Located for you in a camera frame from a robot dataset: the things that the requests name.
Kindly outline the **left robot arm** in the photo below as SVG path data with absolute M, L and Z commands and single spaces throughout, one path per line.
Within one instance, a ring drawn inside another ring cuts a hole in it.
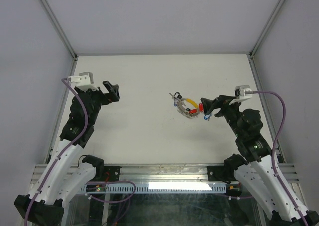
M 72 198 L 88 181 L 100 180 L 105 173 L 103 159 L 88 155 L 66 177 L 73 160 L 92 136 L 101 107 L 119 101 L 119 86 L 104 81 L 108 92 L 103 93 L 88 76 L 63 78 L 62 83 L 74 97 L 58 147 L 33 188 L 26 195 L 18 195 L 14 202 L 25 226 L 29 222 L 38 226 L 60 225 Z

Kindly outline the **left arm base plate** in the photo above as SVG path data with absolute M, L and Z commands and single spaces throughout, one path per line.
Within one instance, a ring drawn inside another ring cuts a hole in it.
M 116 182 L 120 178 L 121 166 L 104 166 L 101 175 L 97 178 L 98 181 Z

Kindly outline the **large keyring with yellow grip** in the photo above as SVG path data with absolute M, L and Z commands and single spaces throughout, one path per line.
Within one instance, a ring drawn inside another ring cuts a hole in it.
M 202 103 L 197 103 L 191 98 L 184 98 L 180 92 L 169 93 L 177 111 L 187 119 L 198 118 L 203 114 Z

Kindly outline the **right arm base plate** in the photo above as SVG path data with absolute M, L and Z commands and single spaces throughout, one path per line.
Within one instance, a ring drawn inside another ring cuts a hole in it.
M 237 181 L 233 173 L 224 165 L 207 166 L 207 176 L 209 182 L 221 181 L 230 184 L 233 181 Z

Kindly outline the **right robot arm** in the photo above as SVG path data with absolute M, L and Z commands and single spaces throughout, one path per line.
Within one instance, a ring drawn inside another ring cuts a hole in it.
M 244 185 L 265 212 L 272 226 L 314 226 L 319 222 L 316 211 L 309 210 L 284 178 L 275 151 L 261 135 L 260 112 L 240 111 L 242 101 L 254 94 L 245 91 L 237 96 L 220 95 L 215 99 L 201 98 L 205 119 L 214 110 L 223 117 L 236 136 L 239 154 L 224 160 L 223 176 Z

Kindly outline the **key with blue tag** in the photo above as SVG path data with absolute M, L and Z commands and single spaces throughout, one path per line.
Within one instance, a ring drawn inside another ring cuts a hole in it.
M 210 118 L 212 117 L 212 114 L 209 114 L 209 115 L 205 115 L 204 116 L 204 119 L 207 120 L 207 121 L 210 121 Z

